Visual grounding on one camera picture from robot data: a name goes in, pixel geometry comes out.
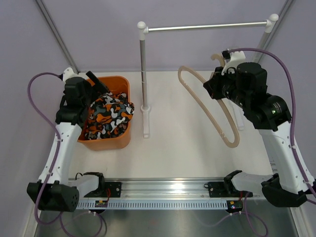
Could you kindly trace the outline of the orange camouflage shorts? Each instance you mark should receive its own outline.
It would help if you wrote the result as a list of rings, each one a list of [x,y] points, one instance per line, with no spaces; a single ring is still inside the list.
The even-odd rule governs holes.
[[[128,95],[105,93],[89,107],[88,120],[83,130],[84,140],[116,138],[125,133],[134,115],[134,104]]]

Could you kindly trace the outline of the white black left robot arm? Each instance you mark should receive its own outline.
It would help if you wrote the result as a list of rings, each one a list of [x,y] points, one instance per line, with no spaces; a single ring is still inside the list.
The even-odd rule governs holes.
[[[38,180],[27,186],[35,211],[73,212],[81,198],[88,194],[100,197],[106,192],[100,172],[87,172],[69,182],[74,148],[88,120],[89,106],[106,91],[106,86],[97,77],[92,78],[95,84],[91,85],[71,67],[58,78],[65,84],[63,96],[55,122],[46,120],[55,132],[52,147]]]

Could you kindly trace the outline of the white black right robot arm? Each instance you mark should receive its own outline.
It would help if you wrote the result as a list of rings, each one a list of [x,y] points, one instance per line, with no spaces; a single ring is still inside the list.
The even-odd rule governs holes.
[[[203,84],[212,99],[227,98],[240,108],[261,135],[270,161],[276,165],[273,175],[248,174],[236,170],[224,178],[229,196],[251,192],[264,196],[275,207],[299,207],[311,194],[293,154],[290,127],[294,121],[286,102],[267,93],[267,71],[260,64],[244,62],[236,67],[215,68]]]

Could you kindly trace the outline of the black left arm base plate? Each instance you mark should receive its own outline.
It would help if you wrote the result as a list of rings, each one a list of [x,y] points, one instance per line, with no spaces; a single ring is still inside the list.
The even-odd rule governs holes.
[[[119,198],[121,195],[122,182],[104,182],[96,191],[96,196],[100,198]]]

